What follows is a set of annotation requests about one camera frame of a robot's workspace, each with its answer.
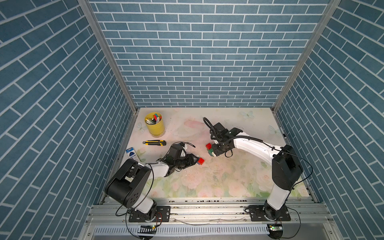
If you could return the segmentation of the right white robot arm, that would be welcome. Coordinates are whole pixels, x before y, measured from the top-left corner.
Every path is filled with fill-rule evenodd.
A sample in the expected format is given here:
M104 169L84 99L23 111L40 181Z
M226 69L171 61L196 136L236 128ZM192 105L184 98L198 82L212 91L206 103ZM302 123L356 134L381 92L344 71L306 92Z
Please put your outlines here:
M278 219L294 185L303 173L303 168L294 149L289 145L273 146L260 139L245 135L221 139L211 137L211 139L215 142L212 145L215 157L236 148L246 151L272 166L274 184L264 204L264 213L269 220Z

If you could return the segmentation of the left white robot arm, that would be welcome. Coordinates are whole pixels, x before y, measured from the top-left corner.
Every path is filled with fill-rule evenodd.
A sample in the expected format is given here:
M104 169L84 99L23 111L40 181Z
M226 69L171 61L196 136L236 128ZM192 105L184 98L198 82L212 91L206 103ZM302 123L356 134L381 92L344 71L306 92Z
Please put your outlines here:
M154 164L145 165L128 159L109 180L105 193L127 209L139 211L152 219L157 203L149 197L149 193L143 193L147 181L168 177L176 170L194 166L200 159L194 154L179 158L167 156Z

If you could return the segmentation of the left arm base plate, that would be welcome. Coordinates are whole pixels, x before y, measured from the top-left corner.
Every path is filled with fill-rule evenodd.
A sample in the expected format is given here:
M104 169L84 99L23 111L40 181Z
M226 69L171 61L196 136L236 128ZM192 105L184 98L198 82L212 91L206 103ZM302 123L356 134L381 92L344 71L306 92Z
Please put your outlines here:
M142 213L139 210L132 211L129 215L130 223L155 223L155 222L169 222L171 207L170 206L156 206L152 207L148 213Z

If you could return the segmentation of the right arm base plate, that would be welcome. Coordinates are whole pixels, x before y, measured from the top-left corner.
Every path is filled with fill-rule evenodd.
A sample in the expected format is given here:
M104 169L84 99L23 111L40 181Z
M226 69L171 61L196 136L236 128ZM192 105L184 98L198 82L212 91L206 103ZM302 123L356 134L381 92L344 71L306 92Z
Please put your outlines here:
M264 205L251 205L244 209L245 213L249 214L252 222L289 222L291 216L286 205L283 205L280 210L275 210L272 207Z

